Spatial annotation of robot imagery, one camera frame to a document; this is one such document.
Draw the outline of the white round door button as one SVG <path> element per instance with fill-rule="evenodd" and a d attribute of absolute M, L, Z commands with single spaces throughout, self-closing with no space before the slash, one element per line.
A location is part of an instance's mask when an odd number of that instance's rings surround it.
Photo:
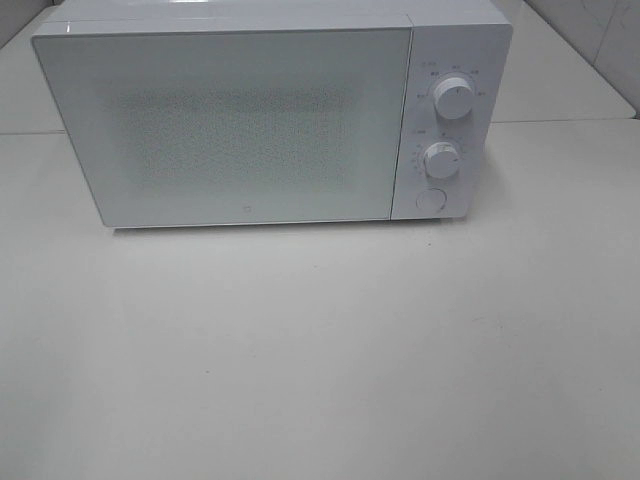
<path fill-rule="evenodd" d="M 416 198 L 416 207 L 424 218 L 439 218 L 447 203 L 447 194 L 438 188 L 429 188 Z"/>

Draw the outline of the white timer knob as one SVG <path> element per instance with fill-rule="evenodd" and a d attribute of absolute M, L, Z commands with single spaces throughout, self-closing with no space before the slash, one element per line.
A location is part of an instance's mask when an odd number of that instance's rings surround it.
<path fill-rule="evenodd" d="M 422 155 L 426 174 L 435 179 L 447 179 L 459 170 L 461 155 L 450 142 L 436 142 L 426 148 Z"/>

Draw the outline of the white microwave door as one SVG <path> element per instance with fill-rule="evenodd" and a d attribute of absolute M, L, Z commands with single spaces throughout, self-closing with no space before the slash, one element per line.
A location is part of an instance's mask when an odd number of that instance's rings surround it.
<path fill-rule="evenodd" d="M 384 220 L 406 29 L 37 36 L 112 228 Z"/>

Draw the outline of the white microwave oven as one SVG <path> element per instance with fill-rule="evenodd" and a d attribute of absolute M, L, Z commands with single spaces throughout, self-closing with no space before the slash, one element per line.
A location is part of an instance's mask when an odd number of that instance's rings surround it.
<path fill-rule="evenodd" d="M 461 218 L 469 210 L 513 27 L 489 1 L 66 1 L 33 34 L 109 36 L 406 29 L 410 33 L 404 105 L 390 216 L 384 220 Z M 467 77 L 472 110 L 446 120 L 432 90 L 447 76 Z M 461 155 L 447 179 L 426 174 L 422 155 L 436 142 Z M 439 218 L 424 218 L 417 196 L 447 194 Z"/>

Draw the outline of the white power knob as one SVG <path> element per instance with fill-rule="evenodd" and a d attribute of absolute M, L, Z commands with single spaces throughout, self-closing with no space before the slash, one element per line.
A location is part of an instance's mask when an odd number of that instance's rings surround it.
<path fill-rule="evenodd" d="M 452 75 L 436 82 L 432 90 L 437 113 L 446 120 L 466 116 L 473 108 L 475 89 L 465 76 Z"/>

